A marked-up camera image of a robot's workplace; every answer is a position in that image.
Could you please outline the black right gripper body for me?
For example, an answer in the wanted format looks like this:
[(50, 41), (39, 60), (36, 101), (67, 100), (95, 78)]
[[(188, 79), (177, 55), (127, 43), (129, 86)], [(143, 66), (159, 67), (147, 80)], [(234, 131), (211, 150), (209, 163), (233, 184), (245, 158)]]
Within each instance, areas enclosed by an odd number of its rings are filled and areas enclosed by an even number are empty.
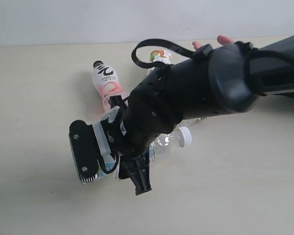
[(140, 84), (128, 96), (128, 105), (100, 121), (102, 147), (136, 157), (160, 134), (169, 134), (182, 120), (165, 85)]

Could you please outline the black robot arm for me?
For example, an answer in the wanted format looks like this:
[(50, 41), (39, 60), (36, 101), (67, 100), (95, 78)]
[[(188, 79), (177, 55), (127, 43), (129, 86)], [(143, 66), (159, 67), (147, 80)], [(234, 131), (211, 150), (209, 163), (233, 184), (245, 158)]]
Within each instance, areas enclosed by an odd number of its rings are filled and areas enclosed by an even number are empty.
[(146, 39), (137, 48), (158, 46), (186, 57), (175, 65), (146, 63), (133, 51), (133, 62), (152, 72), (127, 98), (110, 97), (114, 120), (103, 124), (122, 179), (137, 195), (151, 190), (149, 145), (184, 119), (244, 113), (269, 94), (294, 93), (294, 35), (256, 48), (237, 41), (196, 51), (164, 39)]

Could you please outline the open bare human hand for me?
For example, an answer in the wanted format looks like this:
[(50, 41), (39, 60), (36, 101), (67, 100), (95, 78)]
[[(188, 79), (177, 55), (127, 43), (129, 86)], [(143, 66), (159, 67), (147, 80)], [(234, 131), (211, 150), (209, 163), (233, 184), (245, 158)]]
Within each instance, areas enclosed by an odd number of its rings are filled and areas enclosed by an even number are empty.
[[(225, 45), (225, 44), (232, 44), (232, 43), (235, 43), (235, 41), (227, 36), (224, 36), (224, 35), (219, 35), (217, 37), (217, 42), (220, 44), (220, 45)], [(202, 44), (198, 41), (193, 41), (192, 42), (192, 46), (194, 47), (195, 50), (198, 50), (200, 47), (202, 47)]]

